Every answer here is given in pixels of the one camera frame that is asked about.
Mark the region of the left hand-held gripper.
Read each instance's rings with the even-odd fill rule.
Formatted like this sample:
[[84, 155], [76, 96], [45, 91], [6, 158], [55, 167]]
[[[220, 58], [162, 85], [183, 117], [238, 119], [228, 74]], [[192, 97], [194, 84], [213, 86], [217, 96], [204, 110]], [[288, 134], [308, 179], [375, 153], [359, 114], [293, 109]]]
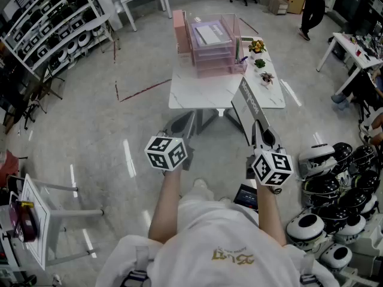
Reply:
[[144, 152], [154, 169], [163, 172], [174, 171], [182, 167], [188, 171], [193, 159], [194, 149], [189, 146], [195, 130], [195, 112], [177, 115], [166, 125], [166, 130], [152, 136]]

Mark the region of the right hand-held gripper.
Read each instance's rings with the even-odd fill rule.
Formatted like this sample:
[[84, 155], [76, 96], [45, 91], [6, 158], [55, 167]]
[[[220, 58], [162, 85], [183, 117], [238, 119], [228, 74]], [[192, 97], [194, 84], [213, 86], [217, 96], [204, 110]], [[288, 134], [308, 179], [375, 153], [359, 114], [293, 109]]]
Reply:
[[262, 134], [259, 120], [252, 126], [251, 155], [247, 157], [245, 178], [255, 180], [257, 185], [282, 187], [294, 174], [292, 157], [282, 146], [277, 132], [269, 126]]

